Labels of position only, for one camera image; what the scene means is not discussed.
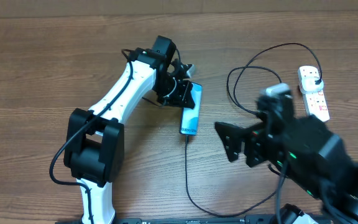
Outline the blue smartphone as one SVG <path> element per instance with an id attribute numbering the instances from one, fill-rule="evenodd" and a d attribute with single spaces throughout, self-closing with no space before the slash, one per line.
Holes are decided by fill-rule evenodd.
<path id="1" fill-rule="evenodd" d="M 195 136 L 198 130 L 198 121 L 200 116 L 201 98 L 203 87 L 200 84 L 193 83 L 191 97 L 195 103 L 193 109 L 183 108 L 180 134 Z"/>

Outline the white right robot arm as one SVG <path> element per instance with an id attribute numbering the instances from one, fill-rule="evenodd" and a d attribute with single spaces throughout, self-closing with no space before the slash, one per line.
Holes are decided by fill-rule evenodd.
<path id="1" fill-rule="evenodd" d="M 214 127 L 230 162 L 244 153 L 249 167 L 265 161 L 298 184 L 335 222 L 358 223 L 358 162 L 344 141 L 316 116 L 295 117 L 289 91 L 260 95 L 256 116 L 248 128 L 217 122 Z"/>

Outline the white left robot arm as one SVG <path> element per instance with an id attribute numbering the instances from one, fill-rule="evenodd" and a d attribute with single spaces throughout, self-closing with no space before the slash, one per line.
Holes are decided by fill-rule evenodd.
<path id="1" fill-rule="evenodd" d="M 81 189 L 77 223 L 114 222 L 112 184 L 124 161 L 124 125 L 146 93 L 156 93 L 157 106 L 183 110 L 180 134 L 197 133 L 203 88 L 191 82 L 195 66 L 182 63 L 174 42 L 160 35 L 149 49 L 121 52 L 127 60 L 121 77 L 95 105 L 72 112 L 67 139 L 50 164 L 53 182 Z"/>

